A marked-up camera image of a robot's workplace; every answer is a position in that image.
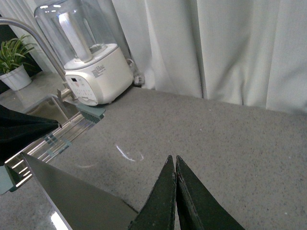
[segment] speckled countertop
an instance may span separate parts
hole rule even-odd
[[[51,164],[140,210],[167,155],[247,230],[307,229],[307,116],[130,88]],[[1,229],[54,229],[34,179],[0,205]]]

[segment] green leaves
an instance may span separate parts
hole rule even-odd
[[[30,44],[23,44],[23,40],[26,37],[23,35],[20,38],[13,38],[1,43],[0,72],[9,73],[22,64],[33,67],[33,65],[24,61],[26,56],[29,56],[29,52],[34,49],[33,47],[28,48]]]

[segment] sink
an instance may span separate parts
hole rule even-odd
[[[61,127],[32,142],[6,160],[5,164],[20,177],[19,182],[12,190],[16,190],[32,177],[20,154],[21,152],[36,157],[43,162],[49,162],[95,125],[84,118],[76,105],[73,101],[61,102],[55,95],[49,94],[24,110],[24,113],[28,115],[57,120]]]
[[[61,102],[56,95],[49,94],[42,100],[23,111],[24,114],[49,118],[64,124],[78,113],[76,106],[69,102]]]

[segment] faucet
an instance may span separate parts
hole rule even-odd
[[[58,98],[62,101],[64,97],[71,95],[74,99],[74,95],[73,95],[71,89],[69,89],[68,84],[66,83],[65,72],[64,72],[62,66],[56,60],[53,53],[50,51],[50,49],[48,48],[46,43],[43,41],[41,36],[37,33],[37,31],[34,28],[32,28],[31,26],[29,26],[29,25],[27,25],[27,24],[25,24],[25,23],[23,23],[19,20],[12,19],[12,18],[0,17],[0,25],[17,26],[21,29],[26,30],[30,35],[32,35],[32,37],[37,41],[39,46],[42,48],[44,53],[47,55],[51,64],[54,66],[54,68],[56,69],[56,71],[58,72],[58,74],[61,76],[61,78],[64,81],[63,85],[65,86],[65,89],[63,91],[58,90]]]

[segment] potted plant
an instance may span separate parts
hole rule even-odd
[[[25,37],[23,35],[20,38],[13,38],[1,43],[0,72],[3,75],[0,76],[0,80],[14,91],[20,90],[31,83],[24,65],[33,67],[25,62],[25,59],[34,48],[23,43]]]

